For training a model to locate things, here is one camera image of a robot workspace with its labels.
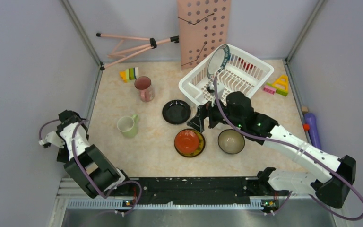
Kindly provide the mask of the light green mug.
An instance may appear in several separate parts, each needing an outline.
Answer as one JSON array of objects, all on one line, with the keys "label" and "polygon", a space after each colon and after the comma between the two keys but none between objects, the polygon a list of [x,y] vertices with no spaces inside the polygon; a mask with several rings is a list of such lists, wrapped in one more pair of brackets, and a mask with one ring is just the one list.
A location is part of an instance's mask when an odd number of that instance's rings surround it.
[{"label": "light green mug", "polygon": [[134,138],[138,133],[139,116],[124,116],[117,121],[116,127],[123,137]]}]

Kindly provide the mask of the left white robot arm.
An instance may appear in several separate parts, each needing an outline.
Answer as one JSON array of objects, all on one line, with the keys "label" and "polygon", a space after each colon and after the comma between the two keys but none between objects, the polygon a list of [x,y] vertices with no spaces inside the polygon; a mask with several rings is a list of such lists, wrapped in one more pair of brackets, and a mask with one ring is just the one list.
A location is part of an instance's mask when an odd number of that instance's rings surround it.
[{"label": "left white robot arm", "polygon": [[42,136],[48,123],[38,132],[39,144],[44,148],[54,145],[59,148],[57,161],[64,164],[66,173],[90,197],[107,198],[112,190],[120,195],[131,193],[133,183],[127,175],[112,165],[100,149],[90,144],[87,119],[72,110],[65,110],[58,115],[60,123],[55,131]]}]

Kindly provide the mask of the white plate green rim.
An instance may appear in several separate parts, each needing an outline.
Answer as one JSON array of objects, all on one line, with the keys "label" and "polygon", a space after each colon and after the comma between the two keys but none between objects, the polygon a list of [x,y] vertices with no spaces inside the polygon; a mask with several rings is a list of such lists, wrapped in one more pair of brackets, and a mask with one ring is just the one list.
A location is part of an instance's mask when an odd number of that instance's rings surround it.
[{"label": "white plate green rim", "polygon": [[207,65],[207,77],[213,79],[216,73],[221,72],[230,60],[230,47],[227,44],[219,46],[212,54]]}]

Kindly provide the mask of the white plastic dish rack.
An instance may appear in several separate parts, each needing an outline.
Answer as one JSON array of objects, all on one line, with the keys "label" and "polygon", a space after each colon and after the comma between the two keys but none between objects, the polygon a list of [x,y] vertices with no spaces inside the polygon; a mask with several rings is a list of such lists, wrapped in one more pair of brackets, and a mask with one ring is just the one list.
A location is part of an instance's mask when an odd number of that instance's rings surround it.
[{"label": "white plastic dish rack", "polygon": [[[240,48],[227,45],[230,47],[230,60],[221,72],[215,74],[219,99],[225,102],[226,96],[235,91],[250,98],[273,74],[274,67]],[[213,79],[207,77],[207,65],[213,52],[179,82],[179,90],[191,106],[204,104],[215,97]],[[248,72],[241,70],[241,60],[250,62],[256,68]]]}]

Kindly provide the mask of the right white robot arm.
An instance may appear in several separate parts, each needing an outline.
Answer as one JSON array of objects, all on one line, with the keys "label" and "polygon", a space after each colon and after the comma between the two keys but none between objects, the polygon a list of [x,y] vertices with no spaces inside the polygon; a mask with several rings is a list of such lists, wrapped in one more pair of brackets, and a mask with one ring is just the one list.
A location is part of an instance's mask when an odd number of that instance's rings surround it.
[{"label": "right white robot arm", "polygon": [[206,118],[210,128],[229,125],[245,138],[280,152],[308,170],[307,174],[272,170],[258,182],[259,191],[264,195],[271,195],[275,190],[303,192],[330,207],[341,208],[349,192],[354,191],[354,158],[328,154],[294,136],[275,119],[256,112],[251,99],[240,91],[228,94],[222,102],[215,87],[214,97],[197,107],[196,115],[187,125],[203,132]]}]

